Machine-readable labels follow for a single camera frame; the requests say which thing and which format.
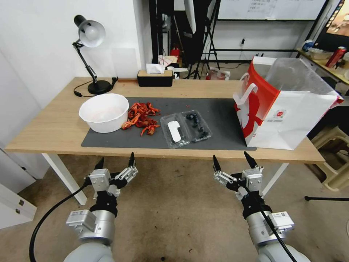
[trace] lamp shade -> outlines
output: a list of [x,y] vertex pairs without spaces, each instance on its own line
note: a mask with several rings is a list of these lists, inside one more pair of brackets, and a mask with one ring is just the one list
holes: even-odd
[[78,34],[81,43],[87,47],[99,46],[105,38],[105,29],[102,24],[86,20],[82,15],[74,18],[74,23],[78,26]]

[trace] whiteboard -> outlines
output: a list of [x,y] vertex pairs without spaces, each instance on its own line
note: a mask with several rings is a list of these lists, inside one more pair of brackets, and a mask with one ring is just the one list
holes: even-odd
[[221,0],[218,19],[315,20],[326,0]]

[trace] crayfish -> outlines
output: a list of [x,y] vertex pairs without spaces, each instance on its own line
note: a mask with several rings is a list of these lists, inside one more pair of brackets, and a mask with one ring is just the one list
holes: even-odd
[[122,124],[123,130],[130,128],[133,125],[136,127],[143,127],[141,136],[147,131],[147,135],[153,135],[155,128],[159,127],[157,121],[148,116],[155,116],[159,109],[153,107],[151,103],[134,103],[128,110],[128,120]]

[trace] concrete floor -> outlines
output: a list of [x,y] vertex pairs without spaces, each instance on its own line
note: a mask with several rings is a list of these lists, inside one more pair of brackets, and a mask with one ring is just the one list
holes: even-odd
[[[97,156],[61,156],[78,184],[92,171]],[[139,174],[118,198],[115,220],[115,261],[254,261],[254,249],[242,205],[234,192],[213,180],[208,160],[137,158]],[[105,167],[121,171],[127,158],[106,157]],[[264,182],[279,167],[261,162]],[[226,172],[248,168],[245,161],[222,162]],[[75,199],[60,206],[41,227],[36,241],[37,261],[63,261],[79,244],[75,232],[65,226],[68,214],[88,209],[92,187],[84,190],[86,206]],[[0,261],[29,261],[30,236],[39,219],[56,202],[69,194],[50,169],[42,180],[20,193],[38,207],[33,222],[0,230],[3,240]],[[345,223],[349,218],[345,202],[306,202],[304,195],[348,196],[348,190],[334,193],[324,189],[315,175],[302,164],[291,164],[265,200],[274,212],[286,210],[296,223],[286,243],[311,261],[349,261],[349,239]]]

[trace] power outlet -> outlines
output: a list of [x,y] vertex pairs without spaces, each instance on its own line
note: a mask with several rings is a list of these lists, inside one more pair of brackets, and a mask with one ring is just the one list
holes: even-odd
[[244,46],[244,44],[245,44],[245,38],[243,38],[243,39],[241,40],[241,42],[240,42],[240,46],[241,46],[241,47],[243,47],[243,46]]

